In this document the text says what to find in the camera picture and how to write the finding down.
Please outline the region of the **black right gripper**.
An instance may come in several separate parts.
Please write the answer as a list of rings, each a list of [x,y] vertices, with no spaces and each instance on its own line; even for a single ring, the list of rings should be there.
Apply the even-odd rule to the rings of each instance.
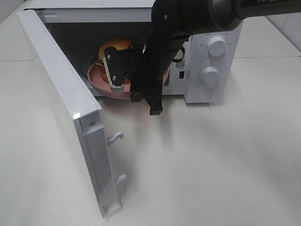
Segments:
[[[150,35],[144,47],[136,45],[122,50],[125,74],[131,81],[130,100],[138,103],[145,99],[150,115],[160,115],[163,111],[163,76],[185,41],[185,36],[156,39]]]

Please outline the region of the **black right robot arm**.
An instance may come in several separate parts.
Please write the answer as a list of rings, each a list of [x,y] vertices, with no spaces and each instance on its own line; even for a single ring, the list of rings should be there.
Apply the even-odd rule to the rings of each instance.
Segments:
[[[245,18],[299,13],[299,0],[157,0],[151,11],[152,30],[141,51],[137,71],[128,74],[131,101],[145,99],[150,115],[162,108],[163,74],[192,35],[228,32]]]

